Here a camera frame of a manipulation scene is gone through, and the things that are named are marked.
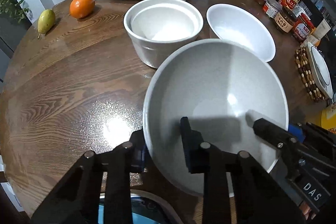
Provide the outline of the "orange tangerine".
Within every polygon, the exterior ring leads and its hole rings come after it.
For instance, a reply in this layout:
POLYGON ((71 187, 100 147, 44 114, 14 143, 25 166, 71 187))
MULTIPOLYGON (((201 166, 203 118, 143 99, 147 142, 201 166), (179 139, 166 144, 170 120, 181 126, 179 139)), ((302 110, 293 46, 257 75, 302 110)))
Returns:
POLYGON ((73 0, 70 4, 70 16, 76 19, 85 18, 95 8, 95 0, 73 0))

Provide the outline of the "red lid chili jar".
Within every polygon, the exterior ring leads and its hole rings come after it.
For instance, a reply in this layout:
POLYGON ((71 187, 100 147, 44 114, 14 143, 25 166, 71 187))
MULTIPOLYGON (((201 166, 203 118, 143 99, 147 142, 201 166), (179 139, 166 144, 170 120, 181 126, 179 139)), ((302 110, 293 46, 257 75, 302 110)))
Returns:
POLYGON ((314 25, 311 20, 303 12, 297 17, 291 33, 293 37, 300 43, 308 37, 309 34, 314 30, 314 25))

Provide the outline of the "small white lid jar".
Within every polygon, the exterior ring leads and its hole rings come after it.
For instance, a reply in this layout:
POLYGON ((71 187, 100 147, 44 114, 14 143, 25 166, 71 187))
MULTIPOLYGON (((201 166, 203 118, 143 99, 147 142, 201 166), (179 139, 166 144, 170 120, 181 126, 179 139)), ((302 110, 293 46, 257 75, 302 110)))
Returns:
POLYGON ((281 11, 282 5, 276 0, 266 0, 262 10, 272 19, 281 11))

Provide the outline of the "medium white bowl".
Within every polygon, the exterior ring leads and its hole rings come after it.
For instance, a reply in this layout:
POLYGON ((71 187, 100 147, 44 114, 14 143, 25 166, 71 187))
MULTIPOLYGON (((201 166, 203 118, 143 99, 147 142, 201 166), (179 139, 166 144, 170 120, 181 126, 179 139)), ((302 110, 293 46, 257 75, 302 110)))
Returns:
POLYGON ((276 46, 272 35, 266 26, 248 11, 220 3, 208 8, 206 18, 211 38, 239 43, 265 62, 270 62, 275 57, 276 46))

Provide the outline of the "brown sauce jar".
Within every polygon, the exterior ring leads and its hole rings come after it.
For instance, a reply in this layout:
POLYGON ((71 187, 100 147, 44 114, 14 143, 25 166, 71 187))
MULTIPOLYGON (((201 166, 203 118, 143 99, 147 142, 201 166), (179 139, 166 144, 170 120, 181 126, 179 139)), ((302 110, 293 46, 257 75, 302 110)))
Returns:
POLYGON ((276 28, 283 33, 289 33, 296 21, 297 17, 285 6, 274 17, 276 28))

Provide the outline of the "yellow carton box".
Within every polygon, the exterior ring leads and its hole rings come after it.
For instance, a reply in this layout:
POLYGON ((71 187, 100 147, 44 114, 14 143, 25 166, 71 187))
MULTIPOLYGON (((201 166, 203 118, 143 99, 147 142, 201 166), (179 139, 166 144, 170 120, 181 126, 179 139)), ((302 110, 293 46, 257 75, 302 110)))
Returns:
POLYGON ((308 122, 315 124, 335 134, 336 133, 336 102, 327 106, 325 109, 320 111, 317 115, 312 116, 308 120, 308 122))

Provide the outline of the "wooden bead trivet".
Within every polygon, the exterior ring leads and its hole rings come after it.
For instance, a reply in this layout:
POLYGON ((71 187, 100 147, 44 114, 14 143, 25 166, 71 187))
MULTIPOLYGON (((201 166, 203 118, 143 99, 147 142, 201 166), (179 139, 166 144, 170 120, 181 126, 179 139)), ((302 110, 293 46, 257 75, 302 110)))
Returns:
POLYGON ((325 95, 315 83, 309 59, 307 58, 307 51, 303 48, 296 49, 294 58, 297 71, 310 99, 314 102, 326 101, 325 95))

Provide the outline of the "green trailing houseplant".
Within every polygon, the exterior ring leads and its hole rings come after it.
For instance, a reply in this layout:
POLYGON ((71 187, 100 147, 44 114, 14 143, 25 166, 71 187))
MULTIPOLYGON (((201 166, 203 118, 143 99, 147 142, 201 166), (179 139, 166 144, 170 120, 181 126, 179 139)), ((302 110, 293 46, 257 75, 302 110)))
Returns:
POLYGON ((23 19, 26 18, 27 14, 31 11, 28 7, 21 7, 21 4, 24 4, 25 0, 20 0, 15 2, 14 0, 1 0, 0 1, 0 12, 5 14, 10 18, 15 19, 20 23, 23 19))

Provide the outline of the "large white bowl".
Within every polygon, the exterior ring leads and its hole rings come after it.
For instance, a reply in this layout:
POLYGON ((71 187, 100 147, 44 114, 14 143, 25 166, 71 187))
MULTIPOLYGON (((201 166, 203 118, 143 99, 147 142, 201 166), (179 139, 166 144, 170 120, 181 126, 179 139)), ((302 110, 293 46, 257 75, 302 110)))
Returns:
POLYGON ((203 175, 189 173, 180 120, 222 151, 249 152, 267 171, 279 153, 253 131, 264 118, 287 129, 286 95, 274 70, 248 48, 219 39, 192 42, 172 53, 157 69, 146 92, 143 133, 150 156, 174 186, 203 194, 203 175))

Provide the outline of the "white ceramic pot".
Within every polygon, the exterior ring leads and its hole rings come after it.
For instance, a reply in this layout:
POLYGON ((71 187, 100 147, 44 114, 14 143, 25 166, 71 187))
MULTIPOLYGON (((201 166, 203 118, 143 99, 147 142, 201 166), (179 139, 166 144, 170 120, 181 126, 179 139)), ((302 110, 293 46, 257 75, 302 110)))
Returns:
POLYGON ((123 25, 140 60, 157 69, 177 49, 196 40, 203 17, 183 0, 143 0, 127 10, 123 25))

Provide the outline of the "green pear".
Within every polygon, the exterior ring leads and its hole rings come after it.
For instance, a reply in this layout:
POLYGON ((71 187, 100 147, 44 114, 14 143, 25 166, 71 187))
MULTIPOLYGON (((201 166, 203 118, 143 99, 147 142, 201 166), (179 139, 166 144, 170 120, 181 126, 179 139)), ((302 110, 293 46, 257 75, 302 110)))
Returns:
POLYGON ((38 38, 41 37, 41 35, 45 35, 49 30, 53 27, 55 24, 56 15, 53 10, 46 9, 44 10, 39 19, 38 19, 38 38))

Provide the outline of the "blue oval dish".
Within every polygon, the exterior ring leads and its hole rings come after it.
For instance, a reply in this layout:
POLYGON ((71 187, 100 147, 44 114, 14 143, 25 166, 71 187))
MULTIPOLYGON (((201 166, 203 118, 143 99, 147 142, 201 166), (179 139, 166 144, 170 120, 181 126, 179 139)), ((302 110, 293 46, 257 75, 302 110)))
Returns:
POLYGON ((149 193, 131 193, 133 223, 176 223, 165 200, 149 193))

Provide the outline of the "square blue patterned plate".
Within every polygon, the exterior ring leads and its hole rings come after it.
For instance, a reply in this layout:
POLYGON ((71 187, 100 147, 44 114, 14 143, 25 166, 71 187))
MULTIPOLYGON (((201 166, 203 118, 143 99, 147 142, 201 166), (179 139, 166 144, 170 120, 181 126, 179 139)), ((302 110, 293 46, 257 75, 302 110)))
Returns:
POLYGON ((325 98, 332 99, 333 88, 331 84, 330 73, 323 56, 310 42, 308 42, 306 45, 306 51, 311 68, 311 74, 316 86, 325 98))

